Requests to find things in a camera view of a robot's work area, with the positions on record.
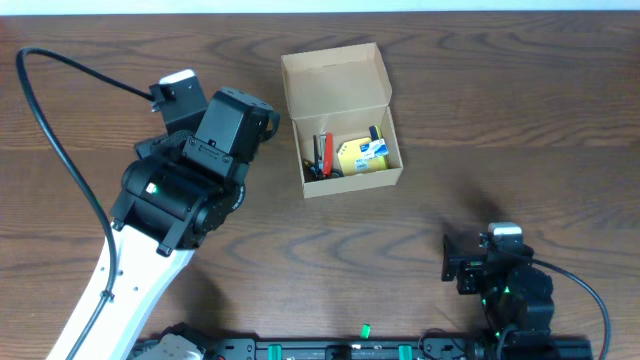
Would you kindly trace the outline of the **yellow black correction tape dispenser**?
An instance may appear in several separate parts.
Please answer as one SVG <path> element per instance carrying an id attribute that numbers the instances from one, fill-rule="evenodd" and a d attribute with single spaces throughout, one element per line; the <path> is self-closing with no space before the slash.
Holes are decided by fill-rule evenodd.
<path id="1" fill-rule="evenodd" d="M 303 167 L 306 173 L 309 175 L 312 181 L 319 181 L 325 179 L 334 179 L 343 177 L 344 174 L 339 169 L 332 169 L 328 175 L 323 171 L 324 162 L 319 160 L 318 162 L 312 162 L 310 160 L 303 160 Z"/>

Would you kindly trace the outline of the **red stapler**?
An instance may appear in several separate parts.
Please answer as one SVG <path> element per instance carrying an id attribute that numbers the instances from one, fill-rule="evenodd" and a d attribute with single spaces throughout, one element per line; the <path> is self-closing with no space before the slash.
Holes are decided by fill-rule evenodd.
<path id="1" fill-rule="evenodd" d="M 314 161 L 324 162 L 323 171 L 326 175 L 333 169 L 333 135 L 325 133 L 313 136 Z"/>

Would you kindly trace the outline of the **cardboard box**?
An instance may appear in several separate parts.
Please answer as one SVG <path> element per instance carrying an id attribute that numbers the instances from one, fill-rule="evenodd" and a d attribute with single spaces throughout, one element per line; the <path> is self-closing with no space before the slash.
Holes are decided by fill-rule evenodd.
<path id="1" fill-rule="evenodd" d="M 392 86 L 375 43 L 281 57 L 284 90 L 292 120 L 303 197 L 306 199 L 397 183 L 404 169 L 391 113 Z M 353 156 L 378 131 L 388 154 L 363 163 Z M 308 164 L 321 156 L 320 139 L 331 135 L 332 167 L 338 178 L 314 179 Z"/>

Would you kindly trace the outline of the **yellow highlighter with black cap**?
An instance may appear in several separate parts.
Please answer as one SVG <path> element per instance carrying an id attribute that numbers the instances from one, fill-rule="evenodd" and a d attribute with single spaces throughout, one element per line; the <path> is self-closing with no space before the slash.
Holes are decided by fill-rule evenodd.
<path id="1" fill-rule="evenodd" d="M 379 139 L 381 138 L 379 128 L 378 128 L 376 125 L 374 125 L 374 126 L 370 126 L 370 127 L 369 127 L 369 132 L 370 132 L 371 139 L 372 139 L 373 141 L 375 141 L 375 140 L 379 140 Z M 388 168 L 388 160 L 387 160 L 387 157 L 386 157 L 386 156 L 384 156 L 384 157 L 383 157 L 383 160 L 384 160 L 385 168 Z"/>

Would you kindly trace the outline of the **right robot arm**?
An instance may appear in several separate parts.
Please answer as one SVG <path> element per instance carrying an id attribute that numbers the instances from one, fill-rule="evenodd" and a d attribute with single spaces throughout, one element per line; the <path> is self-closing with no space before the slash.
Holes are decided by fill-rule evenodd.
<path id="1" fill-rule="evenodd" d="M 553 282 L 533 267 L 534 251 L 520 234 L 494 230 L 479 236 L 482 254 L 467 254 L 443 237 L 441 280 L 454 281 L 461 295 L 478 295 L 493 333 L 512 346 L 539 346 L 550 335 Z"/>

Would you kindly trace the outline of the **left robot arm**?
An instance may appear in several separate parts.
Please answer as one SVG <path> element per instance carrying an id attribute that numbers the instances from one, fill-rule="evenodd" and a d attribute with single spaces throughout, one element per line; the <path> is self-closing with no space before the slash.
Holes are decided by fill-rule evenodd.
<path id="1" fill-rule="evenodd" d="M 168 285 L 246 196 L 249 164 L 280 115 L 243 91 L 192 80 L 150 88 L 167 133 L 136 146 L 104 247 L 51 359 L 124 359 Z"/>

